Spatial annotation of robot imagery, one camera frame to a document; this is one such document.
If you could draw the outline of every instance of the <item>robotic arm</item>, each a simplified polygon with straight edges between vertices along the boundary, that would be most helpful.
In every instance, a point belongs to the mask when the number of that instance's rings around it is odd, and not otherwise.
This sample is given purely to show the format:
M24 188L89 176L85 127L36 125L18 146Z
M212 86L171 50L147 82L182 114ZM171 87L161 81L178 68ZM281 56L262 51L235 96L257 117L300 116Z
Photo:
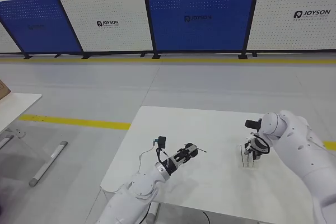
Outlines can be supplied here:
M159 162L146 172L135 174L129 182L122 185L108 201L96 224L138 223L140 216L149 209L150 203L158 193L156 183L165 183L180 165L198 154L196 145L188 143L162 162L159 155L162 148L165 148L165 137L159 137L156 142Z
M259 121L247 120L245 126L257 133L247 144L245 153L254 159L268 154L270 147L309 189L314 205L315 223L336 223L336 168L322 141L306 119L289 111L267 113Z

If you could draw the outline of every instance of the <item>cable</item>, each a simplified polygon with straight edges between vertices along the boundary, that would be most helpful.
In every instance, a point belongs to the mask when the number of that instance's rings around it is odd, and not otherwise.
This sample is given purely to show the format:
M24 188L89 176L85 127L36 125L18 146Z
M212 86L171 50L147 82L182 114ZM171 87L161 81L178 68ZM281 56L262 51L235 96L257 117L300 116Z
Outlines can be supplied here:
M207 216L208 219L208 223L211 224L211 220L209 219L208 215L206 214L206 212L203 212L205 216Z
M147 216L148 216L148 212L150 211L150 208L151 208L151 204L152 204L152 202L150 203L150 206L148 207L148 210L147 210L146 215L145 215L144 218L139 222L139 224L141 224L141 223L147 218Z
M146 152L142 152L141 154L140 154L140 156L139 156L139 168L138 168L138 172L141 170L141 164L142 164L142 155L143 154L145 154L145 153L147 153L147 152L149 152L149 151L151 151L153 148L155 147L155 142L153 142L153 146L152 146L152 148L150 149L150 150L148 150L148 151L146 151Z

